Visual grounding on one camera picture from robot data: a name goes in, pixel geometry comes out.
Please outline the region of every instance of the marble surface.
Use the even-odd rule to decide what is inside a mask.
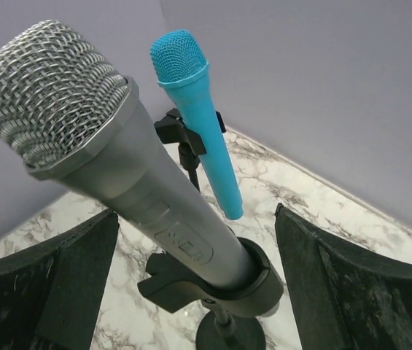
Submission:
[[[272,259],[284,280],[274,234],[278,202],[315,225],[388,257],[412,263],[412,232],[359,205],[276,153],[238,135],[226,134],[244,197],[244,216],[227,223],[238,236],[256,241]],[[177,161],[176,147],[167,147]],[[205,199],[217,202],[205,174],[199,179]],[[103,209],[74,193],[63,196],[0,241],[0,257],[63,233]],[[193,303],[168,314],[144,300],[136,283],[144,279],[144,264],[157,247],[130,224],[120,220],[120,234],[107,280],[92,350],[193,350],[195,331],[205,311]],[[301,349],[288,294],[278,312],[261,319],[268,349]]]

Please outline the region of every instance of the silver microphone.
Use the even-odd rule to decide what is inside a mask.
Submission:
[[[253,278],[248,252],[160,143],[133,78],[68,26],[38,23],[0,49],[0,139],[34,178],[114,209],[211,285]]]

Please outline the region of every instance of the black plastic holder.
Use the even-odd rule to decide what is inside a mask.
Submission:
[[[226,132],[222,116],[217,119]],[[201,137],[188,129],[177,109],[155,123],[163,144],[179,143],[180,165],[200,191],[197,168],[199,156],[206,154]],[[138,283],[142,296],[174,313],[201,300],[210,312],[202,319],[196,334],[197,350],[265,350],[265,334],[256,316],[271,310],[284,293],[283,284],[264,251],[254,242],[238,238],[254,258],[259,273],[240,290],[218,290],[207,284],[169,254],[152,254],[146,265],[150,278]]]

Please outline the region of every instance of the silver mesh grille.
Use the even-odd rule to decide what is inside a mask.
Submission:
[[[0,139],[29,166],[48,166],[90,138],[127,90],[80,34],[38,23],[0,49]]]

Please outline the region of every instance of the black stand base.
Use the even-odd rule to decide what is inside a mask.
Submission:
[[[227,325],[210,311],[199,324],[196,350],[265,350],[265,335],[256,318],[234,316]]]

